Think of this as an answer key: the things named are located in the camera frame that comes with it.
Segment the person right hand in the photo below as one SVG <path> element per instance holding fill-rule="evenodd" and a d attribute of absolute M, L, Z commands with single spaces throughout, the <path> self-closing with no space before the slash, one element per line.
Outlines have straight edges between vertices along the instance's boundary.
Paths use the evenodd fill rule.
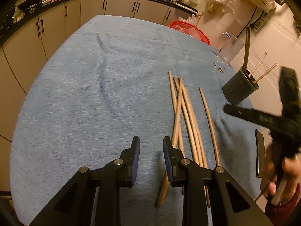
<path fill-rule="evenodd" d="M 273 142 L 266 149 L 261 192 L 271 197 L 271 204 L 284 204 L 293 198 L 300 182 L 300 153 L 294 157 L 282 157 L 281 145 Z"/>

